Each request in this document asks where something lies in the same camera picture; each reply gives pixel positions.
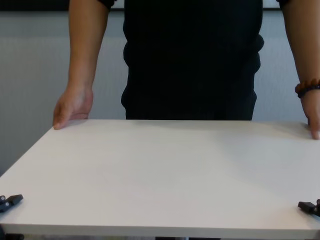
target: person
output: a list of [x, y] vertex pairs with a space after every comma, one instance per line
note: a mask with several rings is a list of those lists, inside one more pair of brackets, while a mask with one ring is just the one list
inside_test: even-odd
[[[313, 138], [319, 139], [320, 1], [278, 2], [301, 82], [302, 107]], [[69, 77], [54, 110], [56, 130], [69, 120], [88, 118], [113, 4], [70, 0]], [[128, 79], [121, 103], [126, 118], [250, 121], [264, 45], [262, 17], [262, 0], [125, 0]]]

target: sleeve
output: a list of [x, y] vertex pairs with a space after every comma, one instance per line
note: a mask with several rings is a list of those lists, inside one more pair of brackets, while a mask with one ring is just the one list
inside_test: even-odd
[[98, 0], [99, 2], [103, 3], [109, 10], [115, 4], [117, 0]]
[[285, 4], [287, 4], [290, 0], [276, 0], [280, 4], [280, 8], [282, 9]]

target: white tabletop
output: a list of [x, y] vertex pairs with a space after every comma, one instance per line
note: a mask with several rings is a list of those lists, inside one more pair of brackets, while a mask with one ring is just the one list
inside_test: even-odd
[[316, 239], [320, 141], [300, 123], [87, 120], [0, 178], [7, 233]]

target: white wall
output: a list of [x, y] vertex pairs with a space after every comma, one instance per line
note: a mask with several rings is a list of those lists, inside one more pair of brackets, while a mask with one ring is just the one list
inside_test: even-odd
[[[264, 14], [262, 68], [256, 77], [254, 120], [304, 121], [298, 81], [280, 11]], [[123, 13], [113, 12], [94, 84], [93, 119], [123, 119], [126, 84]], [[0, 13], [0, 175], [50, 127], [67, 82], [67, 13]]]

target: black shirt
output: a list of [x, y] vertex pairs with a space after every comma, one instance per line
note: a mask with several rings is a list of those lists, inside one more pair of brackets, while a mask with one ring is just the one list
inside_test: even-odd
[[262, 0], [125, 0], [124, 17], [125, 107], [205, 103], [253, 91], [264, 45]]

